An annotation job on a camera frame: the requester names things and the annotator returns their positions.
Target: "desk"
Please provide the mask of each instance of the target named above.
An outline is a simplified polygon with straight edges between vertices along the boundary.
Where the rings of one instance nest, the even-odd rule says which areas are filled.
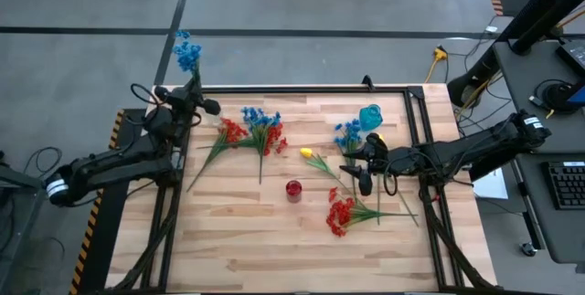
[[[444,85],[424,85],[431,128],[436,141],[458,137]],[[344,159],[333,143],[337,123],[357,116],[368,104],[378,104],[384,122],[377,131],[389,147],[410,145],[410,130],[402,96],[391,93],[347,94],[217,94],[224,117],[241,121],[243,106],[279,111],[289,147],[266,157],[262,184],[259,157],[252,149],[221,154],[189,193],[191,183],[217,136],[207,116],[191,132],[184,193],[177,218],[167,291],[177,292],[294,292],[436,290],[418,179],[399,178],[399,189],[416,217],[389,216],[369,220],[335,237],[325,223],[328,190],[336,182],[308,165],[301,147],[320,153],[332,169]],[[422,128],[418,128],[424,139]],[[339,173],[350,185],[349,175]],[[466,173],[457,176],[469,179]],[[287,202],[284,186],[292,179],[303,184],[303,200]],[[143,184],[131,184],[132,190]],[[398,196],[381,191],[381,210],[407,210]],[[445,188],[455,239],[480,273],[495,283],[495,274],[473,189],[450,184]],[[115,285],[146,246],[155,187],[130,197],[122,212],[107,286]],[[362,200],[376,207],[376,196]],[[448,280],[452,279],[445,248],[441,249]],[[158,271],[154,269],[153,281]]]
[[[518,172],[526,185],[550,256],[558,263],[582,263],[585,262],[585,228],[575,227],[575,223],[585,219],[585,211],[556,210],[539,165],[547,161],[585,160],[585,118],[582,111],[577,111],[572,115],[553,115],[546,120],[547,112],[528,101],[542,80],[562,79],[573,83],[577,80],[577,75],[555,53],[557,47],[556,42],[537,43],[522,57],[513,53],[507,43],[494,45],[516,109],[535,114],[552,132],[545,144],[536,149],[537,154],[516,157]]]

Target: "white paper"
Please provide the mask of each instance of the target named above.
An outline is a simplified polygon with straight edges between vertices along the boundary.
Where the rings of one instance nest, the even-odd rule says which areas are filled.
[[[498,168],[481,179],[475,180],[473,191],[483,198],[507,199],[508,192],[505,190],[502,169]]]

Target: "concrete floor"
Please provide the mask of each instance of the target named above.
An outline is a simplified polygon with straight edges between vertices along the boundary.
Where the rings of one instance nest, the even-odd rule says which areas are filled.
[[[0,0],[0,26],[169,28],[177,0]],[[416,31],[426,38],[198,37],[204,84],[413,83],[426,77],[433,49],[466,53],[475,40],[435,37],[436,32],[482,32],[494,14],[489,0],[187,0],[184,28],[342,29]],[[495,20],[505,26],[508,18]],[[585,33],[585,19],[570,32]],[[63,162],[105,149],[115,112],[143,104],[132,82],[153,83],[165,36],[0,34],[0,149],[20,169],[37,148],[54,145]],[[470,58],[470,66],[487,45]],[[432,82],[444,81],[444,64]],[[450,58],[450,78],[464,72]],[[173,59],[165,84],[187,81]],[[507,96],[503,81],[493,92]],[[473,118],[502,104],[484,96]],[[510,104],[482,122],[493,125]],[[499,284],[511,290],[582,293],[585,278],[574,266],[555,264],[546,251],[524,257],[523,219],[480,203],[485,234]],[[59,209],[45,203],[13,279],[15,293],[69,290],[89,206]],[[66,253],[47,241],[57,237]]]

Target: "wheel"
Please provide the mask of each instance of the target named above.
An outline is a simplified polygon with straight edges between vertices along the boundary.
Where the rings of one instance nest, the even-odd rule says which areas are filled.
[[[522,251],[522,253],[528,257],[534,257],[538,250],[534,248],[534,246],[532,246],[531,242],[527,242],[526,244],[522,244],[520,245],[520,250]]]

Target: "black floor stripe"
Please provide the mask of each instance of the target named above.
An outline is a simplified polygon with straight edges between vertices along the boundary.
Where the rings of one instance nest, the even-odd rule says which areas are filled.
[[[171,22],[171,28],[168,30],[166,35],[165,47],[163,48],[163,55],[158,63],[158,69],[156,70],[156,76],[154,77],[155,85],[162,85],[165,81],[166,69],[168,68],[168,61],[171,59],[171,53],[173,45],[175,43],[175,32],[181,25],[181,18],[185,11],[186,0],[179,0],[176,2],[175,14],[173,15],[173,21]]]
[[[166,28],[94,28],[50,26],[0,26],[0,34],[56,35],[166,35]]]
[[[408,38],[443,39],[466,37],[479,39],[480,32],[368,31],[368,30],[285,30],[285,29],[185,29],[201,37],[322,37],[322,38]]]

